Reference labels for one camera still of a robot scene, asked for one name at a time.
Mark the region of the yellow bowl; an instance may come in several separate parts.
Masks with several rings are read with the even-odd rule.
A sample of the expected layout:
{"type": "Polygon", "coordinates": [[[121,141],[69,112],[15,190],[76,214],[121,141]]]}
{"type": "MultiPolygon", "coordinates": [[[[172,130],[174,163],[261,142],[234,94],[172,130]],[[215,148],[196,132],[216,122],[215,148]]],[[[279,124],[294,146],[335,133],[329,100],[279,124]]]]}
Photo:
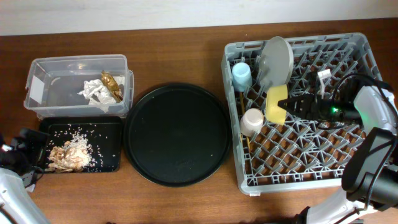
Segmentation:
{"type": "Polygon", "coordinates": [[[267,91],[266,98],[266,120],[283,125],[285,123],[286,110],[278,106],[280,100],[288,98],[287,85],[272,86],[267,91]]]}

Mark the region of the grey plate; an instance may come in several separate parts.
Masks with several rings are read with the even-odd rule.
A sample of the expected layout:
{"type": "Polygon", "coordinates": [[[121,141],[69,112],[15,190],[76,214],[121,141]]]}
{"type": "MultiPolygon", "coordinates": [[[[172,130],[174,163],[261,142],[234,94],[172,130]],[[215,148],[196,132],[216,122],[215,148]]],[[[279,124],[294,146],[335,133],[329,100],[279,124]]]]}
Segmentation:
{"type": "Polygon", "coordinates": [[[271,38],[265,44],[259,61],[259,83],[267,91],[270,87],[288,84],[294,65],[290,44],[282,37],[271,38]]]}

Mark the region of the pink cup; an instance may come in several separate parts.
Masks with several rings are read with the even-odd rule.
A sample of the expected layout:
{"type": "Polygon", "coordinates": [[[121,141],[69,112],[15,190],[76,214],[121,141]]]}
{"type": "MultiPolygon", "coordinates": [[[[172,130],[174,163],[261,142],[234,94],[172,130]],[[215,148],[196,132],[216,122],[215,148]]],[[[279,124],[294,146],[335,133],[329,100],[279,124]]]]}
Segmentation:
{"type": "Polygon", "coordinates": [[[247,110],[239,122],[241,134],[253,137],[255,133],[261,131],[263,123],[264,115],[261,110],[255,108],[247,110]]]}

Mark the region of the blue cup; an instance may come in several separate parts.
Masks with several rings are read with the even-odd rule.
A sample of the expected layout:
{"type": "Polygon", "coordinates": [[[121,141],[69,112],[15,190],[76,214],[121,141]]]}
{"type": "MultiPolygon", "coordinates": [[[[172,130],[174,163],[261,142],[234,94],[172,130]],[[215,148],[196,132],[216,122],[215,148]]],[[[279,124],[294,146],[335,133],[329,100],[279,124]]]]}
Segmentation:
{"type": "Polygon", "coordinates": [[[233,87],[237,92],[245,92],[252,85],[251,69],[244,62],[236,63],[232,68],[233,87]]]}

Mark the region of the white napkin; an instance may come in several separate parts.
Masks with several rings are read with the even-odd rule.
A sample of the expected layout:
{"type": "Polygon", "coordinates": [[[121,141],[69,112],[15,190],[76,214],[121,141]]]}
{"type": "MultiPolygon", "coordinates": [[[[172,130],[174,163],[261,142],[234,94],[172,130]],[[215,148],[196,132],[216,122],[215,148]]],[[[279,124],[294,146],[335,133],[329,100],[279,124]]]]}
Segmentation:
{"type": "Polygon", "coordinates": [[[110,104],[116,103],[116,100],[100,79],[84,81],[83,90],[78,92],[78,95],[88,100],[88,105],[98,106],[105,113],[109,111],[110,104]]]}

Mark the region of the gold foil wrapper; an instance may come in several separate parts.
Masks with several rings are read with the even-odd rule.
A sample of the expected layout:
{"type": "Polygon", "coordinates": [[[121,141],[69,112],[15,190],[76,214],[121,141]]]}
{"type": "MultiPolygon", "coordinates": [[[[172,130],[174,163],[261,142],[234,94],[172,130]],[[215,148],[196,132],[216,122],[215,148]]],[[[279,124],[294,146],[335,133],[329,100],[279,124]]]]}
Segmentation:
{"type": "Polygon", "coordinates": [[[117,103],[123,100],[123,95],[121,89],[116,82],[116,80],[109,74],[109,72],[105,72],[104,70],[101,72],[101,82],[110,92],[111,96],[116,100],[117,103]]]}

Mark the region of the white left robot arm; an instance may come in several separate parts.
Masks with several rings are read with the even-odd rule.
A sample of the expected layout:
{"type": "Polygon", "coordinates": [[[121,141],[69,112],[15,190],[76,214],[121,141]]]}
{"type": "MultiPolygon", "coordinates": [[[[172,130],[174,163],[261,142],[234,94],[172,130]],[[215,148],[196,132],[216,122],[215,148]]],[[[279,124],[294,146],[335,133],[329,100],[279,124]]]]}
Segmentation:
{"type": "Polygon", "coordinates": [[[49,135],[22,128],[10,144],[1,138],[1,223],[48,223],[29,196],[45,174],[49,135]]]}

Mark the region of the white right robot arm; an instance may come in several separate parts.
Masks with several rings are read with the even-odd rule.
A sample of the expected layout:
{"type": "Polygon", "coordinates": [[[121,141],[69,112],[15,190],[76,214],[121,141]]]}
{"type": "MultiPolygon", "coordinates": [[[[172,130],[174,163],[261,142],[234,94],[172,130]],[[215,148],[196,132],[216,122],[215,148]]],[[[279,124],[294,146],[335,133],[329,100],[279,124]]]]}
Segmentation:
{"type": "Polygon", "coordinates": [[[351,223],[360,217],[397,207],[397,109],[387,84],[346,84],[330,99],[318,94],[289,97],[286,85],[267,92],[266,118],[284,124],[290,113],[310,121],[351,121],[366,134],[347,163],[341,187],[314,207],[307,207],[294,223],[351,223]]]}

